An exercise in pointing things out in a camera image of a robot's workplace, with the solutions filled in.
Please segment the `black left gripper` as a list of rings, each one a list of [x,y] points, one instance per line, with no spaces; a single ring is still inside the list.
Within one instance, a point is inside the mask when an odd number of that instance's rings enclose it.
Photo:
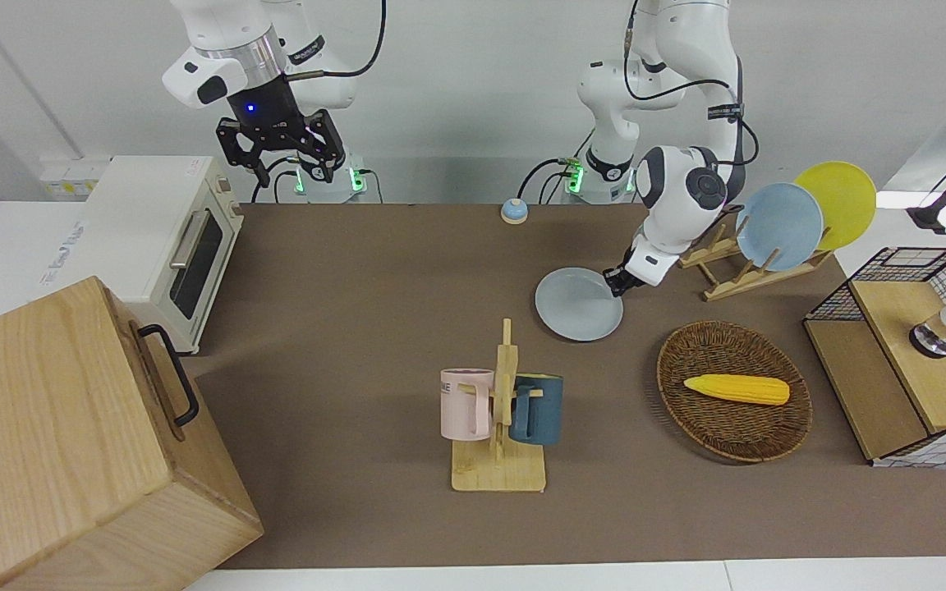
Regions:
[[[603,278],[613,298],[621,298],[624,292],[647,285],[645,281],[636,277],[635,274],[628,272],[627,263],[616,266],[614,269],[614,281],[610,276],[603,276]]]

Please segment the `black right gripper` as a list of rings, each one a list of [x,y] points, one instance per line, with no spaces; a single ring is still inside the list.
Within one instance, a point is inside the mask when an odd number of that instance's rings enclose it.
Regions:
[[[316,182],[331,183],[346,161],[342,137],[325,108],[303,116],[285,75],[245,89],[227,98],[236,120],[220,120],[218,142],[226,161],[246,168],[258,179],[258,188],[269,185],[268,168],[260,154],[299,150],[301,169]],[[240,137],[250,140],[244,149]]]

